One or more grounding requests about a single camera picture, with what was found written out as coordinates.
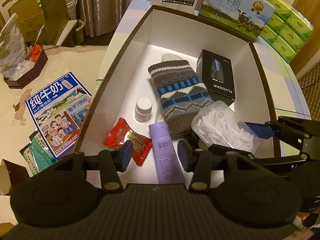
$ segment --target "mounting screw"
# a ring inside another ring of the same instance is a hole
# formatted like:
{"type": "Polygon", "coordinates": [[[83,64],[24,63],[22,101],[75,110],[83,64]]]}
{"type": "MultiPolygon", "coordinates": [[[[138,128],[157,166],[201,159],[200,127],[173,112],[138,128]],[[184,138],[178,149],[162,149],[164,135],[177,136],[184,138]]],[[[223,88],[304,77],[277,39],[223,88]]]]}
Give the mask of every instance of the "mounting screw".
{"type": "Polygon", "coordinates": [[[116,182],[108,182],[103,186],[106,190],[116,190],[120,188],[119,183],[116,182]]]}
{"type": "Polygon", "coordinates": [[[205,190],[208,185],[204,182],[195,182],[195,183],[192,183],[191,187],[195,190],[205,190]]]}
{"type": "Polygon", "coordinates": [[[300,157],[301,157],[302,160],[306,160],[308,158],[308,155],[303,153],[303,154],[300,155],[300,157]]]}

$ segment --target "black product box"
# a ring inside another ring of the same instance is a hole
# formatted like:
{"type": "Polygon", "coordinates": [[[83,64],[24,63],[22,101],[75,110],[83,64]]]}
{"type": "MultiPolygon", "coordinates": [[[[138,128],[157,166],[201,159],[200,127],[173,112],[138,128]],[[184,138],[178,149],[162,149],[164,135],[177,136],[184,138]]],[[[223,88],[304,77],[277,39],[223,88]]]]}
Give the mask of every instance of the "black product box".
{"type": "Polygon", "coordinates": [[[203,49],[197,61],[197,75],[213,101],[220,100],[230,106],[236,100],[230,59],[203,49]]]}

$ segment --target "clear plastic container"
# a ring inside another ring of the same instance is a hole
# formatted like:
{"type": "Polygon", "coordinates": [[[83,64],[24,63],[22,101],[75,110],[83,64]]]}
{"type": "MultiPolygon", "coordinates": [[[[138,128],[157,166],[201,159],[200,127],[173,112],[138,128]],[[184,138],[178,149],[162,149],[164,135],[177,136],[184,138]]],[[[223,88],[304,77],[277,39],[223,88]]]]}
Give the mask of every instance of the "clear plastic container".
{"type": "Polygon", "coordinates": [[[219,144],[251,153],[259,146],[256,134],[222,101],[200,110],[191,127],[207,146],[219,144]]]}

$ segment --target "purple tube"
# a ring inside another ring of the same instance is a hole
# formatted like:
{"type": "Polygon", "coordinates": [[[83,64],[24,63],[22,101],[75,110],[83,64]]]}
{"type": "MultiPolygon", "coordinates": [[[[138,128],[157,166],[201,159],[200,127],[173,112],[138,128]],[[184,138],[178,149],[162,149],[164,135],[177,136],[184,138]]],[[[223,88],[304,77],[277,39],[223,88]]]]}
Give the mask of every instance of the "purple tube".
{"type": "Polygon", "coordinates": [[[185,179],[166,122],[149,125],[159,184],[184,184],[185,179]]]}

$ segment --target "striped knit fabric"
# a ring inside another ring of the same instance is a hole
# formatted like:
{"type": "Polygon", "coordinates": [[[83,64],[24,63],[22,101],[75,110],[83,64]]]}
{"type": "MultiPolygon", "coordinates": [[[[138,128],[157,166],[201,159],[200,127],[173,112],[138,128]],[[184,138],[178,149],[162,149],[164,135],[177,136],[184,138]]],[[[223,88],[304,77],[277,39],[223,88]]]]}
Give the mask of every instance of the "striped knit fabric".
{"type": "Polygon", "coordinates": [[[165,61],[148,68],[171,135],[191,130],[197,113],[213,103],[202,80],[186,60],[165,61]]]}

